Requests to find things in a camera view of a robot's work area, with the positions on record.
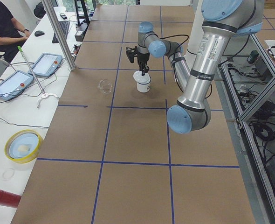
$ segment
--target red cup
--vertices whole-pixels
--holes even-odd
[[[0,205],[17,208],[21,200],[20,195],[16,195],[4,190],[0,190]]]

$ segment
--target person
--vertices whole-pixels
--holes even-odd
[[[4,51],[4,59],[11,62],[18,52],[17,46],[22,46],[30,36],[30,31],[26,29],[9,9],[0,2],[0,51]]]

